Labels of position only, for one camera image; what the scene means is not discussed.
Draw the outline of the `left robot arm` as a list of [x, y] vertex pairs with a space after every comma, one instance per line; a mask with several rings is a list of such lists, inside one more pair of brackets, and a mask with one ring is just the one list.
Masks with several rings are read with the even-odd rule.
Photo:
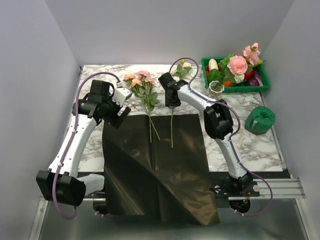
[[119, 112], [131, 96], [132, 91], [125, 87], [93, 80], [89, 93], [74, 103], [70, 127], [59, 152], [48, 169], [36, 175], [37, 185], [47, 201], [78, 207], [91, 193], [101, 198], [110, 194], [111, 185], [102, 175], [78, 177], [79, 164], [91, 134], [101, 122], [120, 127], [131, 109], [126, 107]]

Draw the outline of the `white ribbed vase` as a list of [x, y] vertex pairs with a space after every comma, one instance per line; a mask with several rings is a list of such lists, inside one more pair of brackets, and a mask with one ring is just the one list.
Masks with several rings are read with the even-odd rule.
[[224, 84], [219, 81], [212, 81], [208, 87], [209, 94], [212, 96], [213, 99], [216, 100], [222, 99], [222, 94], [224, 90]]

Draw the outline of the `green rolled cloth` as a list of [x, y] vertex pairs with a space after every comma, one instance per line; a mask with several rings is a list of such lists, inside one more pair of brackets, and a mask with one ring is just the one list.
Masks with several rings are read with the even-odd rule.
[[265, 134], [275, 123], [276, 115], [266, 106], [255, 107], [245, 120], [245, 129], [254, 135]]

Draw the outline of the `green plastic bin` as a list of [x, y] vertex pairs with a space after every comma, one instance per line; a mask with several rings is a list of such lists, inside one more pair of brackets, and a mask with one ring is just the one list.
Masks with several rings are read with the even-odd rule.
[[[209, 60], [211, 58], [202, 58], [201, 59], [201, 65], [202, 65], [202, 72], [203, 72], [203, 78], [204, 78], [204, 87], [207, 89], [209, 87], [209, 82], [208, 82], [208, 77], [207, 77], [207, 72], [205, 68], [209, 64]], [[233, 84], [232, 86], [226, 86], [224, 88], [224, 93], [261, 93], [270, 88], [270, 82], [269, 79], [265, 73], [264, 67], [260, 64], [257, 67], [253, 69], [253, 74], [251, 77], [253, 78], [255, 74], [260, 77], [259, 79], [261, 80], [262, 85], [249, 85], [247, 83], [247, 79], [245, 79], [243, 82]]]

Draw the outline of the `cream ribbon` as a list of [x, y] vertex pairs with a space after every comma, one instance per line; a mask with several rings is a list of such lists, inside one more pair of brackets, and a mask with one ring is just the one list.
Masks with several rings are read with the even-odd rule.
[[238, 149], [241, 148], [241, 145], [242, 145], [244, 136], [245, 136], [244, 131], [241, 129], [241, 130], [239, 131], [239, 133], [237, 134], [237, 139], [236, 139], [236, 141], [235, 141], [236, 146], [237, 146]]

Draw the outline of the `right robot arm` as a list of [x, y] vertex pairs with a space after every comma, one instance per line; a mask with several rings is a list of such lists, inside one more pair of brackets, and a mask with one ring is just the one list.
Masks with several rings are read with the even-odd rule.
[[214, 139], [224, 156], [228, 167], [228, 188], [232, 195], [241, 196], [248, 191], [253, 182], [252, 175], [242, 163], [238, 147], [234, 141], [233, 110], [227, 103], [205, 96], [190, 87], [185, 80], [176, 81], [166, 72], [158, 79], [165, 91], [165, 105], [179, 107], [185, 102], [199, 111], [204, 119], [204, 128], [209, 137]]

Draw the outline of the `toy pear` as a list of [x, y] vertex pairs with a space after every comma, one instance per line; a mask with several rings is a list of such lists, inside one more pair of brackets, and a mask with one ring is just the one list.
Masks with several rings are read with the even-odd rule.
[[256, 62], [256, 64], [254, 64], [254, 65], [252, 66], [252, 68], [255, 68], [255, 67], [261, 65], [263, 62], [264, 62], [264, 61], [263, 61], [262, 59], [259, 59], [259, 60]]

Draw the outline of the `white toy radish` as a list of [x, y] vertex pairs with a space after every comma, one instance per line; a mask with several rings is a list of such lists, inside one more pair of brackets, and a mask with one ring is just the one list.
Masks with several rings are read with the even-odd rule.
[[218, 70], [219, 69], [219, 66], [218, 66], [218, 63], [215, 59], [211, 58], [208, 62], [208, 70], [211, 71], [211, 70]]

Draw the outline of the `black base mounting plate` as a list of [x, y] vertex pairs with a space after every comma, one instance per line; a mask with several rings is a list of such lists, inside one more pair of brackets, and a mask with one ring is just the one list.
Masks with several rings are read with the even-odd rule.
[[[70, 206], [78, 207], [86, 198], [103, 198], [103, 212], [113, 215], [151, 215], [169, 202], [181, 207], [178, 200], [183, 194], [194, 195], [198, 180], [186, 180], [181, 191], [170, 192], [163, 181], [145, 169], [121, 171], [118, 174], [123, 187], [118, 192], [112, 187], [112, 178], [106, 173], [83, 172], [71, 181]], [[250, 200], [257, 198], [288, 198], [285, 190], [291, 179], [288, 172], [252, 172], [240, 179], [233, 179], [227, 172], [211, 172], [200, 177], [206, 192], [212, 192], [219, 208], [232, 207], [245, 212]]]

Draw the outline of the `large pink rose stem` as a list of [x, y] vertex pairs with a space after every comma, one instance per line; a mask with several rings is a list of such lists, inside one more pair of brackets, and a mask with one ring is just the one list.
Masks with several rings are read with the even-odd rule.
[[129, 85], [129, 88], [133, 91], [134, 95], [140, 99], [142, 106], [148, 115], [150, 142], [152, 142], [153, 131], [158, 140], [160, 140], [161, 138], [151, 117], [151, 113], [156, 104], [160, 102], [158, 93], [154, 91], [154, 86], [156, 84], [155, 80], [147, 70], [140, 70], [137, 74], [127, 73], [123, 80]]

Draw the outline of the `orange toy carrot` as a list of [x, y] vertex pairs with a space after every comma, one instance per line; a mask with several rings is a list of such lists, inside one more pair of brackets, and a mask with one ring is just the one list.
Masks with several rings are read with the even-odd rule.
[[223, 83], [223, 85], [224, 85], [225, 87], [231, 87], [231, 86], [233, 85], [233, 83], [232, 83], [231, 81], [225, 81], [225, 82]]

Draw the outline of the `toy lettuce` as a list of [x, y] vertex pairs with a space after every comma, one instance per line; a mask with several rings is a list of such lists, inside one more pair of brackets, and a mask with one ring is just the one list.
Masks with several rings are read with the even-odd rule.
[[229, 54], [227, 57], [225, 57], [223, 60], [221, 60], [218, 63], [218, 66], [220, 67], [220, 76], [221, 76], [221, 82], [224, 84], [226, 82], [231, 82], [232, 84], [238, 84], [245, 80], [245, 75], [236, 75], [231, 72], [231, 70], [228, 67], [228, 64], [230, 63], [230, 59], [234, 57], [234, 54]]

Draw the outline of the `red toy pepper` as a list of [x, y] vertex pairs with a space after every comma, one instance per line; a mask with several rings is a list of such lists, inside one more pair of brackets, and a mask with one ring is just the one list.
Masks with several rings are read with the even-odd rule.
[[250, 78], [252, 78], [254, 73], [255, 73], [254, 70], [252, 70], [252, 71], [250, 71], [248, 73], [245, 73], [244, 74], [244, 80], [249, 80]]

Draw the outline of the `black wrapping paper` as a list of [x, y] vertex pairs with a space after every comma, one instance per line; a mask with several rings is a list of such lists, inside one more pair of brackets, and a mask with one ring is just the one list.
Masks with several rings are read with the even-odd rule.
[[102, 130], [106, 208], [163, 222], [219, 223], [198, 114], [128, 116]]

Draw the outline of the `cream rose stem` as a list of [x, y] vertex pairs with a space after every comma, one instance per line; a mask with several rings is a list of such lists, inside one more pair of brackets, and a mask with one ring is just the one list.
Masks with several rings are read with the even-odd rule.
[[[187, 62], [185, 64], [186, 60], [184, 58], [181, 58], [179, 60], [179, 64], [176, 67], [176, 72], [174, 73], [175, 76], [179, 77], [179, 81], [177, 81], [177, 84], [182, 84], [181, 83], [181, 77], [185, 76], [190, 69], [192, 68], [191, 65]], [[171, 117], [170, 117], [170, 137], [171, 137], [171, 148], [174, 147], [174, 137], [173, 137], [173, 116], [174, 116], [174, 108], [179, 107], [181, 105], [181, 101], [178, 98], [178, 94], [174, 92], [173, 96], [174, 103], [171, 107]]]

